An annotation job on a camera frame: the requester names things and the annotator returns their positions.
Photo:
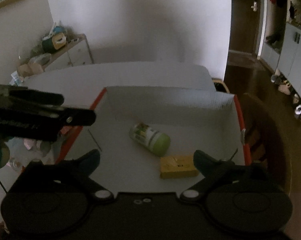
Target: door handle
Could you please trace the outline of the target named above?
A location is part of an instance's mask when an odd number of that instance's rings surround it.
[[[251,6],[251,8],[253,9],[254,12],[257,12],[257,2],[254,2],[254,5]]]

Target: table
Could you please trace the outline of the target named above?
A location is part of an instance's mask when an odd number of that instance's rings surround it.
[[[107,86],[164,86],[216,91],[205,67],[178,62],[127,62],[70,67],[32,76],[24,85],[30,89],[63,94],[64,105],[78,107],[89,107]],[[78,158],[95,148],[87,128],[83,129],[66,159]],[[5,166],[0,170],[0,181],[7,190],[17,179],[17,174],[9,169]],[[0,187],[0,203],[4,196]]]

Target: can label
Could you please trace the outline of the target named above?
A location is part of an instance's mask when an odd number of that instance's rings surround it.
[[[153,128],[149,127],[144,123],[139,123],[137,125],[134,125],[130,130],[129,134],[133,140],[144,145],[150,151],[153,150],[155,142],[157,141],[158,137],[161,135],[159,131],[154,130]]]

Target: green can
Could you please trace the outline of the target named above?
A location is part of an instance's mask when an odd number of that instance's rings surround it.
[[[159,157],[165,155],[171,141],[167,134],[161,133],[144,123],[134,125],[129,131],[129,136]]]

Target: brown box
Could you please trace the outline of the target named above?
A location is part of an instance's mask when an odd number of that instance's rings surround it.
[[[198,174],[193,163],[193,155],[171,155],[161,158],[162,179],[196,177]]]

